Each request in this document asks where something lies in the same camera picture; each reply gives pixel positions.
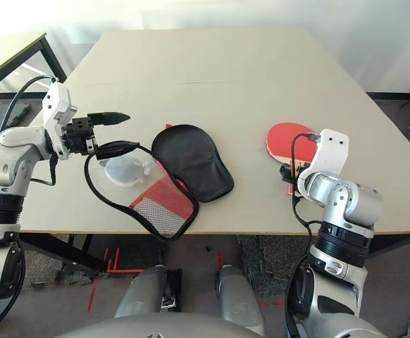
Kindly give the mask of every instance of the ping pong paddle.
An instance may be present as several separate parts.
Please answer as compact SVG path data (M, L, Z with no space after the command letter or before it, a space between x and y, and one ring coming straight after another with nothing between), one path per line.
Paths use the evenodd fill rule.
M279 123L272 126L266 137L268 153L281 163L292 164L291 145L296 135L303 132L314 132L312 129L297 123ZM297 139L294 146L294 164L296 173L304 162L312 162L316 153L316 143L305 137ZM292 194L293 187L289 184L288 194Z

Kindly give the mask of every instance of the white tabletop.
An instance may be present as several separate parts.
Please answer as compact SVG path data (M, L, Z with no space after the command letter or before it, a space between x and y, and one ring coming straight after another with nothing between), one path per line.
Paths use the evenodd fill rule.
M382 194L385 210L377 233L410 232L410 143L306 30L110 31L66 83L77 116L131 115L120 125L95 127L99 144L126 139L150 147L166 123L208 132L235 188L201 204L188 233L304 233L279 163L265 148L268 129L287 121L348 134L342 176ZM30 185L23 231L145 233L89 191L84 161L72 156L59 163L55 187ZM38 163L33 177L48 178L48 163ZM98 185L109 184L101 177ZM316 219L322 209L305 201L299 213Z
M1 33L0 69L45 36L44 32Z

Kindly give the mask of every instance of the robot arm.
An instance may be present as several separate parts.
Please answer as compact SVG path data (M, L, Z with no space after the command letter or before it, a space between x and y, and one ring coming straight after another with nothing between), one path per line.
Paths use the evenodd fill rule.
M89 114L70 120L77 111L67 87L54 82L42 101L44 125L15 127L0 133L0 299L15 294L22 256L18 246L18 218L38 161L50 160L52 183L55 166L72 153L87 155L97 150L94 125L112 125L129 117L122 113Z
M339 176L348 156L347 135L326 129L309 138L317 141L316 155L310 166L299 169L297 181L291 182L289 165L280 170L305 199L324 209L318 240L292 280L290 313L304 331L301 337L384 337L358 318L364 261L382 199L376 190Z

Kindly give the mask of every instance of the black table frame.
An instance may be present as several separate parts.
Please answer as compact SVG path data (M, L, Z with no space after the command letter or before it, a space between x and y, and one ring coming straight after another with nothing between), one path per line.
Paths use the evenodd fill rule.
M41 37L37 42L32 44L29 48L24 50L19 56L0 68L0 82L16 68L22 65L26 60L35 55L38 51L41 52L45 61L48 63L53 74L59 79L59 82L64 82L67 79L64 70L58 62L53 50L51 49L45 37Z
M88 234L82 248L78 249L71 241L66 243L50 234L20 233L22 241L41 254L59 259L66 264L74 263L90 270L105 272L106 262L87 252L92 236L93 234ZM379 256L406 244L410 244L410 234L377 234L371 240L368 257Z

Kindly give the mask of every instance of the white wall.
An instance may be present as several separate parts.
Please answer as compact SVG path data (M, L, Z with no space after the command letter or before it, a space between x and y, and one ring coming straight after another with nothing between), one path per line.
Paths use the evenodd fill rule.
M46 31L67 73L104 30L245 25L303 25L366 91L410 91L410 0L0 0L0 32ZM0 90L32 76L20 67Z

